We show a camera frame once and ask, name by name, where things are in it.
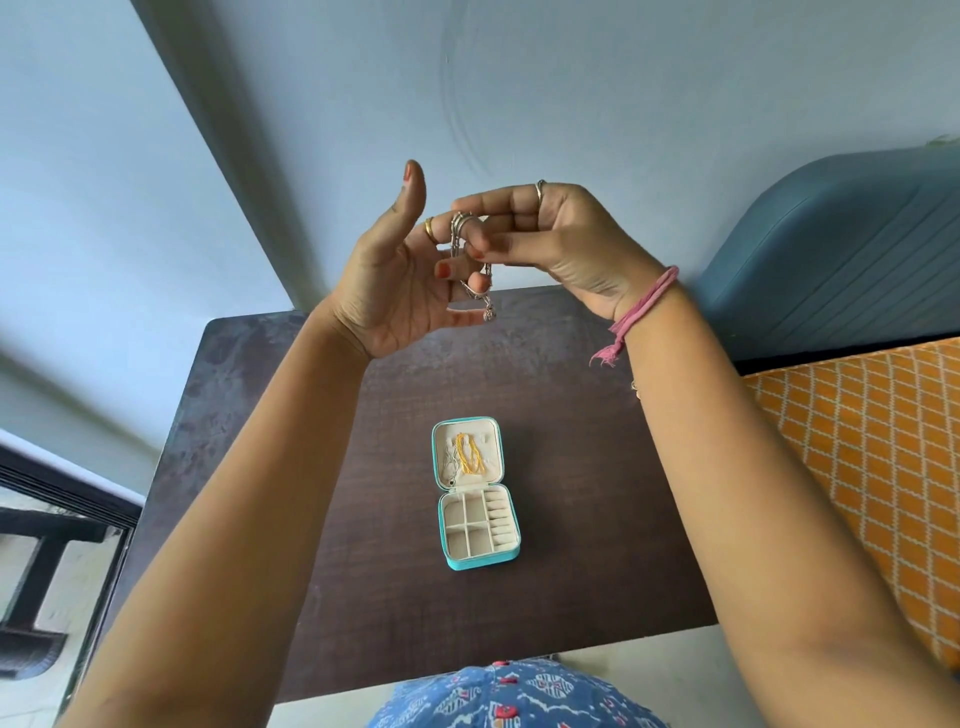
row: orange fabric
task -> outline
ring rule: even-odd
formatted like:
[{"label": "orange fabric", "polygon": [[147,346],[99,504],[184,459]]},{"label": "orange fabric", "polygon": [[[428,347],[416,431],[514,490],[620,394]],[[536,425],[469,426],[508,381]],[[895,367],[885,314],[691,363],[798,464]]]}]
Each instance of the orange fabric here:
[{"label": "orange fabric", "polygon": [[921,639],[960,668],[960,338],[746,381]]}]

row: jewelry box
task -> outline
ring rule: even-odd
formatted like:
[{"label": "jewelry box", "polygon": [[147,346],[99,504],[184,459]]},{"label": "jewelry box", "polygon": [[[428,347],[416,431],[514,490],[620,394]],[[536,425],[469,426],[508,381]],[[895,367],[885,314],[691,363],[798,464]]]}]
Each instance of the jewelry box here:
[{"label": "jewelry box", "polygon": [[440,540],[451,569],[516,559],[520,529],[503,480],[503,440],[492,417],[444,420],[433,428]]}]

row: pink thread bracelet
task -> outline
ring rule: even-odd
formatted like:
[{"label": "pink thread bracelet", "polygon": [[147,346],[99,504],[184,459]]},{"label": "pink thread bracelet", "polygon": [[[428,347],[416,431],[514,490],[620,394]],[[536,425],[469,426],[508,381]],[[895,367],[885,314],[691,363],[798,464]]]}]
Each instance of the pink thread bracelet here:
[{"label": "pink thread bracelet", "polygon": [[663,271],[663,275],[660,276],[657,282],[653,284],[653,287],[647,291],[647,295],[637,301],[636,305],[623,315],[623,318],[610,327],[610,331],[616,335],[616,338],[608,347],[604,347],[594,354],[590,358],[590,364],[593,363],[594,359],[599,358],[601,364],[610,364],[610,366],[613,366],[613,362],[616,361],[620,352],[623,351],[623,340],[627,335],[627,331],[650,312],[650,309],[660,300],[660,297],[666,292],[666,289],[670,287],[670,284],[677,279],[679,274],[680,268],[675,265],[671,265]]}]

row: jewelry box lid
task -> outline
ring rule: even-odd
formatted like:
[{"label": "jewelry box lid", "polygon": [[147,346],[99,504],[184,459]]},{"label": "jewelry box lid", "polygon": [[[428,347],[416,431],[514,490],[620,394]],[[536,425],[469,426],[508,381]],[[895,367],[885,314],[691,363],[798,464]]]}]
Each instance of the jewelry box lid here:
[{"label": "jewelry box lid", "polygon": [[[462,417],[436,423],[431,437],[433,474],[445,491],[482,488],[503,480],[503,439],[493,417]],[[465,473],[463,462],[476,473]]]}]

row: table surface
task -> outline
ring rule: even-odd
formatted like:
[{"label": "table surface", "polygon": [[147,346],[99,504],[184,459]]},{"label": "table surface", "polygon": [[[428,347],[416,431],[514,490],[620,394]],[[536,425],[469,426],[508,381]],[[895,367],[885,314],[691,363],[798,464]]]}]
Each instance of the table surface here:
[{"label": "table surface", "polygon": [[[559,287],[495,295],[494,324],[374,362],[278,701],[716,622],[630,368],[588,367],[605,322]],[[300,326],[210,323],[111,605],[115,614],[262,394]],[[523,534],[516,560],[444,559],[430,437],[486,415]]]}]

